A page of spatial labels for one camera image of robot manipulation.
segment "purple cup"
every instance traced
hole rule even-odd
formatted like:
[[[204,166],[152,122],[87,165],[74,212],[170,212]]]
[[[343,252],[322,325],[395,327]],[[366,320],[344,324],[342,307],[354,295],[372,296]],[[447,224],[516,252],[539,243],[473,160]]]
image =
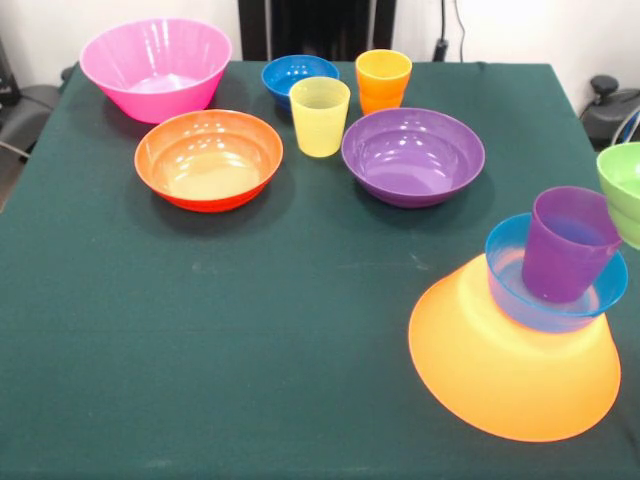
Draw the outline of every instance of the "purple cup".
[[[533,203],[522,281],[541,300],[573,302],[621,242],[604,195],[579,187],[545,190]]]
[[[422,108],[390,108],[357,120],[342,157],[374,197],[402,208],[444,202],[484,166],[484,147],[464,123]]]

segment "blue bowl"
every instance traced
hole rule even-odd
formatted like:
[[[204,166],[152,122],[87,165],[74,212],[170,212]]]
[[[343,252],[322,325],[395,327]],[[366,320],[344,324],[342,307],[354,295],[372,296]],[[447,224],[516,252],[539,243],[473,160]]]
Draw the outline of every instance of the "blue bowl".
[[[276,104],[291,111],[289,90],[293,84],[309,77],[340,78],[338,68],[324,58],[313,55],[288,55],[276,58],[262,70],[262,83]]]
[[[543,332],[572,332],[586,327],[620,300],[629,281],[620,252],[616,252],[593,284],[574,302],[550,303],[530,294],[522,282],[522,261],[530,225],[530,213],[510,217],[494,227],[485,244],[489,289],[496,304],[509,317]]]

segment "purple bowl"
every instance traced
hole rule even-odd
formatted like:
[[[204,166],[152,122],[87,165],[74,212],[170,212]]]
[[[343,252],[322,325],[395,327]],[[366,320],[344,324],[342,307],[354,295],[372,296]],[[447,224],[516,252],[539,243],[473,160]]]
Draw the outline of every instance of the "purple bowl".
[[[484,147],[473,130],[448,115],[391,108],[351,125],[342,157],[371,195],[418,208],[444,202],[469,185],[484,166]]]

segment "green tablecloth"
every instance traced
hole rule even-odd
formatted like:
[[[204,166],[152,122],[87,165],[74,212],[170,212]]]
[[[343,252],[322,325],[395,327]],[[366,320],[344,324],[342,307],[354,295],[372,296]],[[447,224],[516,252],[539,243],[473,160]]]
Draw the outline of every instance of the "green tablecloth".
[[[261,68],[232,63],[212,106],[271,123],[284,162],[222,215],[152,194],[132,161],[150,126],[73,75],[0,216],[0,477],[639,478],[637,253],[623,249],[631,283],[610,311],[620,395],[577,438],[475,430],[409,357],[413,305],[498,221],[547,187],[597,188],[551,68],[415,65],[404,104],[470,125],[487,163],[414,211],[370,197],[339,155],[302,155]]]

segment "white wall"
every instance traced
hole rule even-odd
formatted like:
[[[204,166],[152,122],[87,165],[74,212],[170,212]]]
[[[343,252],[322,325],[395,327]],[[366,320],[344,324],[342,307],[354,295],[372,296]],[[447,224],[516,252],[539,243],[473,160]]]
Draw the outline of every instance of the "white wall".
[[[430,60],[440,1],[397,2],[393,48]],[[453,0],[446,5],[447,61],[458,61],[461,32]],[[465,61],[551,63],[576,111],[591,99],[588,82],[598,73],[640,87],[639,0],[458,0],[458,6]]]
[[[153,16],[213,23],[231,38],[233,59],[242,58],[237,0],[0,0],[0,37],[20,87],[57,85],[93,36]]]

